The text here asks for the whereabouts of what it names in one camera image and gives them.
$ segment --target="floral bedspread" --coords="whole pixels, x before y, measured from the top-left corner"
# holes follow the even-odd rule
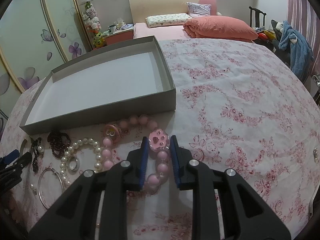
[[[308,91],[272,52],[260,45],[218,39],[169,40],[160,44],[177,89],[177,109],[154,115],[159,126],[175,134],[180,146],[212,169],[235,169],[294,238],[308,221],[308,204],[320,175],[313,157],[313,149],[320,144],[320,111]],[[23,93],[17,102],[4,130],[0,155],[19,149],[23,139],[28,139],[19,123],[39,85]],[[72,140],[92,137],[101,143],[103,126],[65,132]],[[147,134],[142,127],[129,130],[112,151],[114,161],[125,159]],[[45,153],[39,160],[39,172],[34,174],[31,166],[26,168],[10,200],[13,217],[27,230],[45,213],[29,185],[37,185],[44,168],[59,170],[60,164],[47,143],[48,134],[40,136]],[[90,148],[82,148],[77,156],[81,166],[77,174],[68,175],[72,181],[84,170],[92,169],[95,162]],[[154,161],[148,160],[147,175],[154,166]],[[49,205],[61,193],[52,177],[48,174],[42,184]],[[128,192],[127,207],[128,239],[190,239],[192,192],[178,191],[172,174],[153,194]]]

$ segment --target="folded blanket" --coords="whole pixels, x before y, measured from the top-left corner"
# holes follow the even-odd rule
[[[191,38],[255,40],[257,33],[244,21],[226,16],[205,16],[187,20],[183,28]]]

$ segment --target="pink bead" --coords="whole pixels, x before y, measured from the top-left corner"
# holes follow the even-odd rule
[[[112,166],[115,165],[111,160],[106,160],[103,163],[103,167],[108,171],[112,168]]]
[[[168,158],[168,154],[165,151],[160,151],[157,154],[158,159],[166,161]]]
[[[119,126],[122,130],[126,131],[128,129],[128,121],[125,120],[125,119],[122,119],[120,122],[119,122]]]
[[[110,158],[112,156],[111,151],[109,149],[103,149],[102,156],[106,158]]]
[[[158,124],[155,120],[149,121],[147,126],[151,131],[154,131],[158,128]]]
[[[150,186],[157,186],[160,184],[160,179],[158,178],[157,175],[151,174],[149,175],[147,182]]]
[[[140,123],[141,125],[147,125],[148,120],[149,120],[149,117],[148,117],[147,115],[145,115],[145,114],[142,114],[142,115],[140,115],[140,117],[139,117],[139,123]]]
[[[167,173],[169,167],[165,163],[160,163],[157,167],[158,172]]]
[[[139,119],[138,119],[138,116],[136,115],[132,115],[129,117],[129,123],[131,125],[137,125],[139,123]]]
[[[112,146],[112,140],[111,140],[111,138],[109,138],[109,137],[105,137],[104,139],[103,139],[103,145],[105,146],[105,147],[111,147]]]

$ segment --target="pink bed sheet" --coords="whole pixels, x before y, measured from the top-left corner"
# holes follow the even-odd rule
[[[308,91],[264,46],[219,39],[180,39],[159,44],[177,92],[176,111],[154,115],[159,127],[176,135],[181,147],[210,168],[235,169],[294,238],[308,222],[309,201],[320,178],[319,163],[313,157],[313,149],[320,145],[320,110]],[[4,128],[0,157],[20,149],[24,139],[30,141],[19,125],[41,83],[17,101]],[[103,127],[102,123],[63,132],[72,141],[87,136],[102,143]],[[131,128],[112,149],[112,160],[118,163],[126,159],[146,135],[146,128]],[[47,136],[40,135],[45,152],[39,158],[39,172],[34,174],[32,165],[26,167],[22,182],[11,191],[12,217],[27,230],[46,211],[31,192],[30,184],[37,184],[46,167],[60,170],[60,161],[53,156]],[[71,182],[93,168],[92,156],[90,148],[77,152],[81,166],[75,174],[68,173]],[[155,161],[149,159],[147,175],[154,170]],[[61,192],[60,184],[44,180],[42,191],[46,204],[51,205]],[[191,238],[192,192],[179,192],[172,173],[156,193],[128,191],[127,211],[129,240]]]
[[[136,23],[133,27],[133,38],[155,36],[158,41],[191,39],[182,25],[148,28],[146,23]]]

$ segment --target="pink striped curtain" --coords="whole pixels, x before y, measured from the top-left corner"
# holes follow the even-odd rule
[[[311,74],[320,73],[320,20],[308,0],[288,0],[288,22],[312,48],[315,61]]]

